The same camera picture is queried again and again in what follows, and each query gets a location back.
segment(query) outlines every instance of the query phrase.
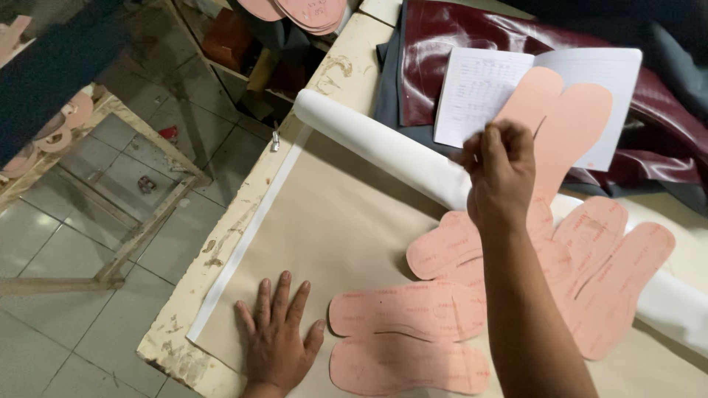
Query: lined paper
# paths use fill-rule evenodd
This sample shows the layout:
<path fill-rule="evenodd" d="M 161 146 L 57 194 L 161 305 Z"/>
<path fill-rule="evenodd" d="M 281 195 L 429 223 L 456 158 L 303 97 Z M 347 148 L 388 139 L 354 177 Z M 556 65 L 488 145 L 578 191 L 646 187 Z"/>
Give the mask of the lined paper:
<path fill-rule="evenodd" d="M 453 48 L 442 84 L 434 141 L 462 148 L 509 99 L 534 56 L 519 52 Z"/>

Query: notebook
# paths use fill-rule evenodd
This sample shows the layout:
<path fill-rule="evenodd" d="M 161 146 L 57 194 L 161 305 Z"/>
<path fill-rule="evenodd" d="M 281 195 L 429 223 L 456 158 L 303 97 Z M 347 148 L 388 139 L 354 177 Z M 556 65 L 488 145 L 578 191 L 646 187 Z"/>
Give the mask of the notebook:
<path fill-rule="evenodd" d="M 595 83 L 612 93 L 612 113 L 602 137 L 575 164 L 584 169 L 607 171 L 629 111 L 640 66 L 641 51 L 634 48 L 571 48 L 536 56 L 453 48 L 442 83 L 433 139 L 462 148 L 468 137 L 483 130 L 499 112 L 526 71 L 546 67 L 561 75 L 564 89 L 576 83 Z"/>

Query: work table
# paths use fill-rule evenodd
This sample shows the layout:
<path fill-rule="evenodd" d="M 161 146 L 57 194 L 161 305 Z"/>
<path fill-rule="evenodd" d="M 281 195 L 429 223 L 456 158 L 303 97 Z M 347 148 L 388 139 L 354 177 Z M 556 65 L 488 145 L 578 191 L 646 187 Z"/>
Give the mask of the work table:
<path fill-rule="evenodd" d="M 392 17 L 393 10 L 399 3 L 396 0 L 365 0 L 360 9 L 366 14 L 354 13 L 341 36 L 335 41 L 310 79 L 307 88 L 322 93 L 357 112 L 371 115 L 379 81 L 376 45 L 390 38 L 393 32 L 390 23 L 395 22 L 395 17 Z M 487 9 L 494 3 L 479 1 L 480 8 Z M 502 11 L 509 9 L 508 6 L 502 6 Z M 149 364 L 205 397 L 237 397 L 246 378 L 201 351 L 189 342 L 185 335 L 204 297 L 249 224 L 301 127 L 302 122 L 291 111 L 279 129 L 280 150 L 271 152 L 268 145 L 263 151 L 243 182 L 238 195 L 209 234 L 202 250 L 177 284 L 169 301 L 137 348 L 137 354 Z M 668 215 L 672 221 L 690 231 L 690 235 L 677 236 L 678 241 L 694 239 L 687 244 L 690 248 L 684 250 L 688 253 L 684 255 L 702 256 L 702 258 L 708 256 L 708 222 L 692 213 L 676 199 L 667 194 L 655 194 L 623 198 L 620 202 L 630 211 L 650 213 L 651 208 L 660 208 L 664 215 Z M 708 293 L 708 271 L 682 268 L 678 263 L 669 263 L 668 267 L 677 278 Z"/>

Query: tiled floor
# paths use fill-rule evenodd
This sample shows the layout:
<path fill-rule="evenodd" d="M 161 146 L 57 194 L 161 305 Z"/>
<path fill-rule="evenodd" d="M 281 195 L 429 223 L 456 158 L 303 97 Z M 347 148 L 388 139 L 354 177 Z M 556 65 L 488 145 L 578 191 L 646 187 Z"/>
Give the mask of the tiled floor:
<path fill-rule="evenodd" d="M 153 128 L 176 125 L 177 148 L 215 181 L 189 192 L 124 265 L 122 289 L 0 298 L 0 397 L 197 396 L 140 360 L 135 349 L 270 130 L 236 111 L 169 15 L 147 3 L 129 22 L 134 45 L 97 80 Z M 113 117 L 61 165 L 140 220 L 184 177 Z M 153 193 L 139 191 L 141 176 L 157 184 Z M 0 276 L 92 276 L 127 233 L 50 171 L 0 213 Z"/>

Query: dark red leather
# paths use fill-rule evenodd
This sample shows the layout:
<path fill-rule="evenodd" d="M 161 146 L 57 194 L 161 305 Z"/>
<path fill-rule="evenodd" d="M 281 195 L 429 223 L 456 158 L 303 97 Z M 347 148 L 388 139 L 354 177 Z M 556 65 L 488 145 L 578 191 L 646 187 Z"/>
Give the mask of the dark red leather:
<path fill-rule="evenodd" d="M 403 119 L 400 120 L 404 126 L 434 123 L 445 66 L 453 47 L 534 55 L 564 48 L 612 47 L 593 36 L 440 1 L 408 0 L 404 30 Z M 708 130 L 683 108 L 657 75 L 646 68 L 639 73 L 631 112 L 642 121 L 643 127 L 632 145 L 616 151 L 609 172 L 574 171 L 571 174 L 599 186 L 604 183 L 631 185 L 641 179 L 708 181 Z M 662 145 L 645 142 L 647 137 L 641 134 L 649 128 L 657 132 L 650 134 L 652 140 Z"/>

